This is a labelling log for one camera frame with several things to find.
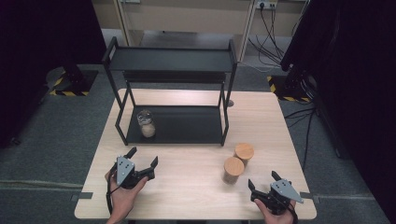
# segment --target jar lid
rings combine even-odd
[[[137,114],[139,125],[150,124],[152,122],[152,113],[149,110],[142,110]]]

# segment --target yellow black hazard tape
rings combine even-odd
[[[86,96],[90,92],[92,83],[94,82],[97,71],[81,71],[84,75],[85,84],[84,87],[76,88],[71,85],[66,72],[63,72],[61,76],[56,80],[52,87],[50,95],[62,95],[62,96]]]
[[[268,76],[268,84],[273,94],[282,101],[299,101],[299,102],[310,102],[310,99],[302,91],[294,91],[290,93],[283,89],[283,83],[285,82],[285,76]]]

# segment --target gray carpet floor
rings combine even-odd
[[[46,95],[21,132],[21,144],[0,151],[0,223],[104,223],[74,216],[75,196],[84,184],[114,95],[102,66],[82,65],[99,74],[87,96]],[[62,68],[48,74],[49,85]],[[285,75],[279,69],[259,72],[240,64],[234,91],[269,91],[266,77]],[[121,76],[115,76],[123,87]],[[205,89],[205,86],[140,85],[136,88]],[[279,101],[284,116],[311,104]],[[304,161],[308,117],[286,119],[300,163]],[[353,161],[337,158],[321,118],[309,125],[304,175],[315,198],[318,216],[300,223],[389,223],[366,187]],[[175,221],[138,221],[174,223]],[[238,223],[238,221],[208,221]]]

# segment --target shelf rack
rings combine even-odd
[[[116,128],[126,146],[129,143],[224,145],[229,128],[227,108],[237,66],[232,40],[227,49],[153,49],[120,47],[114,36],[102,62],[120,106]],[[122,100],[112,71],[123,73],[127,89]],[[230,74],[230,80],[225,94],[227,74]],[[217,105],[139,105],[131,88],[131,83],[134,82],[219,84],[219,102]],[[125,135],[120,128],[120,120],[128,96],[134,110]],[[221,104],[224,127],[220,114]],[[141,134],[136,119],[137,113],[143,109],[154,115],[156,134],[150,138]]]

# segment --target shelf tier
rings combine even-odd
[[[140,132],[136,115],[143,109],[152,112],[155,135]],[[141,144],[221,144],[221,115],[217,106],[137,105],[126,136],[128,143]]]

